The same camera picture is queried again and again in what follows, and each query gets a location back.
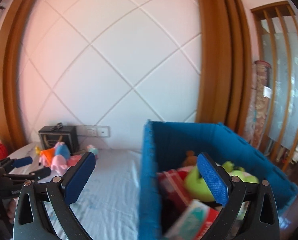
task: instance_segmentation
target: blue plush toy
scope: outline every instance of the blue plush toy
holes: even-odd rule
[[[55,150],[55,156],[56,155],[62,155],[66,160],[69,160],[70,158],[70,151],[67,147],[66,144],[64,143],[59,143],[59,145],[55,146],[56,150]]]

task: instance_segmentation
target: brown plush toy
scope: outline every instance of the brown plush toy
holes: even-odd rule
[[[187,155],[187,158],[182,163],[182,167],[195,166],[196,165],[196,156],[194,156],[194,151],[187,151],[186,155]]]

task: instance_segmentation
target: white wall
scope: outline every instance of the white wall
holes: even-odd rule
[[[139,149],[147,119],[194,121],[200,32],[197,0],[37,0],[17,81],[27,140],[57,122],[108,125],[81,146]]]
[[[251,53],[252,53],[252,62],[260,59],[259,45],[257,42],[256,26],[254,22],[254,17],[250,11],[250,6],[248,0],[242,0],[245,15],[247,17],[249,31],[250,31],[250,40],[251,40]]]

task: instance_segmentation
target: blue gripper pad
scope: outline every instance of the blue gripper pad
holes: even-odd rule
[[[30,156],[21,159],[15,159],[12,164],[12,167],[20,168],[29,164],[32,164],[32,158]]]
[[[215,201],[225,206],[229,200],[227,185],[203,154],[198,155],[196,164]]]
[[[79,162],[75,166],[70,167],[65,173],[63,185],[64,200],[67,205],[78,200],[95,166],[95,155],[91,152],[86,152]]]

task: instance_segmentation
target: wall switch panel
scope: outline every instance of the wall switch panel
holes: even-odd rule
[[[109,126],[96,126],[96,125],[76,125],[78,136],[88,137],[109,137]]]
[[[97,126],[98,137],[110,137],[109,126]]]

